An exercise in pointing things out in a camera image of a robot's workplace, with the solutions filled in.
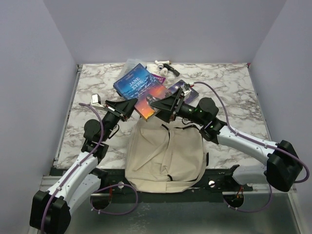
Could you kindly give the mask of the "Jane Eyre book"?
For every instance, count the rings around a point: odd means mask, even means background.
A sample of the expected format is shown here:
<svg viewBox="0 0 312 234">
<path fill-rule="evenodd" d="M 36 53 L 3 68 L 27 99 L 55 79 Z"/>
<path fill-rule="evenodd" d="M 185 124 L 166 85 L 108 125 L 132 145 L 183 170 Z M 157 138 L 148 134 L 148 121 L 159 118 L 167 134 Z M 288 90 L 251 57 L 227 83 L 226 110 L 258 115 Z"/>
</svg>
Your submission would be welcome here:
<svg viewBox="0 0 312 234">
<path fill-rule="evenodd" d="M 158 109 L 150 106 L 152 102 L 172 94 L 140 63 L 117 80 L 113 87 L 125 99 L 137 98 L 135 110 L 144 120 L 148 120 L 158 112 Z"/>
</svg>

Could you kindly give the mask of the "beige canvas student backpack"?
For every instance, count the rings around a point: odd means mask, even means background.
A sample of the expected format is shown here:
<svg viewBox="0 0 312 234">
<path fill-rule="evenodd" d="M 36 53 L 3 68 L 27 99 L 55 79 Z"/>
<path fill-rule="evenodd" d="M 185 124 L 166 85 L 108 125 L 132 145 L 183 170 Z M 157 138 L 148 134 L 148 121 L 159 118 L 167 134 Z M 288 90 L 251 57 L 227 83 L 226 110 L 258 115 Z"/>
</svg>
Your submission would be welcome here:
<svg viewBox="0 0 312 234">
<path fill-rule="evenodd" d="M 127 146 L 125 178 L 139 192 L 180 193 L 203 177 L 207 166 L 196 125 L 140 119 Z"/>
</svg>

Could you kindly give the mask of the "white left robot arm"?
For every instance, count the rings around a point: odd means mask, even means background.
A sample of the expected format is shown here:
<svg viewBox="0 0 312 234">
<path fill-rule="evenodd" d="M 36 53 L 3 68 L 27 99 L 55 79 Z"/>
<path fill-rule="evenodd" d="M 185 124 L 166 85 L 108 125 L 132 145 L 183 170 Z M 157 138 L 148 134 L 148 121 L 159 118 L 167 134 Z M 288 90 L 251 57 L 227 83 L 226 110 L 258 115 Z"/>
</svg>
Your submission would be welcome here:
<svg viewBox="0 0 312 234">
<path fill-rule="evenodd" d="M 114 136 L 120 121 L 132 115 L 137 98 L 101 103 L 98 95 L 90 104 L 80 103 L 96 115 L 85 122 L 84 143 L 75 162 L 63 176 L 46 191 L 39 190 L 32 200 L 30 226 L 43 234 L 63 234 L 68 229 L 74 212 L 93 192 L 102 193 L 108 187 L 108 173 L 98 168 L 109 146 L 106 141 Z"/>
</svg>

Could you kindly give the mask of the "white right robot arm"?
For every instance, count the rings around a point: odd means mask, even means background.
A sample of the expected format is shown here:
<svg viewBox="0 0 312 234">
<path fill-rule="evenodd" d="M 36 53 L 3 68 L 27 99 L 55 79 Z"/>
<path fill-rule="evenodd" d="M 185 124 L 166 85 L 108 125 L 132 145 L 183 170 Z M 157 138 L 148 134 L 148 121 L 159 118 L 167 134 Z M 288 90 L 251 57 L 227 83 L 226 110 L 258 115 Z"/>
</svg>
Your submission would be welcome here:
<svg viewBox="0 0 312 234">
<path fill-rule="evenodd" d="M 153 98 L 149 104 L 159 111 L 159 119 L 167 123 L 176 117 L 187 119 L 201 126 L 199 132 L 206 141 L 234 148 L 261 163 L 237 166 L 233 174 L 224 179 L 228 190 L 235 191 L 248 183 L 268 183 L 279 191 L 288 192 L 297 183 L 304 165 L 290 142 L 262 140 L 234 129 L 228 121 L 217 118 L 219 109 L 210 97 L 200 99 L 196 107 L 185 103 L 184 97 L 183 88 L 178 88 L 164 99 Z"/>
</svg>

